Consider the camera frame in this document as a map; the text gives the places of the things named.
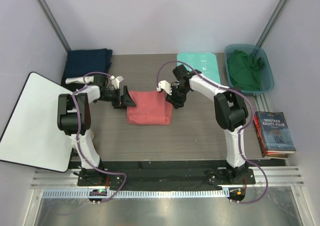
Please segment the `pink t shirt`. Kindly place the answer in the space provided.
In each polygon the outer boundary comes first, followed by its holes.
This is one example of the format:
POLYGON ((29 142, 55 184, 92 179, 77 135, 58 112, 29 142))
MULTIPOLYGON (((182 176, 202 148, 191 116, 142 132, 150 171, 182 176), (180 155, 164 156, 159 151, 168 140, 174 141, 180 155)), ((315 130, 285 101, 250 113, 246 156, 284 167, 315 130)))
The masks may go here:
POLYGON ((170 125, 173 106, 164 92, 129 91, 136 107, 127 107, 126 121, 131 125, 170 125))

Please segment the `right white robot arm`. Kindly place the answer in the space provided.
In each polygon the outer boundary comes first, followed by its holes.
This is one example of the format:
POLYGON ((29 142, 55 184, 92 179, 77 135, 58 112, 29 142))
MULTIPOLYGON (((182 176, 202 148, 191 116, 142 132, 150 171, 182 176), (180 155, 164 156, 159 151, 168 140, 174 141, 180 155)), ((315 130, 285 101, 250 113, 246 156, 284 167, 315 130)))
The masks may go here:
POLYGON ((226 179, 233 184, 241 182, 248 172, 249 166, 245 160, 244 131, 249 116, 245 100, 235 89, 214 83, 199 71, 188 71, 184 65, 173 69, 178 81, 177 85, 169 85, 166 101, 175 109, 184 107, 187 93, 197 91, 214 103, 215 119, 223 129, 227 148, 226 179))

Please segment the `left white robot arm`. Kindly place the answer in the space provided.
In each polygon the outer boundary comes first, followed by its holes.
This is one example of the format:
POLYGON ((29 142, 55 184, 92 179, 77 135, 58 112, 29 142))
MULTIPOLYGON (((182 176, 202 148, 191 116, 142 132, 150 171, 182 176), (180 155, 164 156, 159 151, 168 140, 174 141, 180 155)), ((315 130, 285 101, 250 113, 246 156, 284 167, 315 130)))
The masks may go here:
POLYGON ((110 102, 115 109, 135 107, 127 86, 120 87, 122 81, 122 76, 91 72, 82 77, 67 78, 66 84, 82 84, 83 88, 58 96, 57 126, 70 137, 80 157, 80 186, 100 186, 107 179, 101 157, 93 144, 90 103, 110 102))

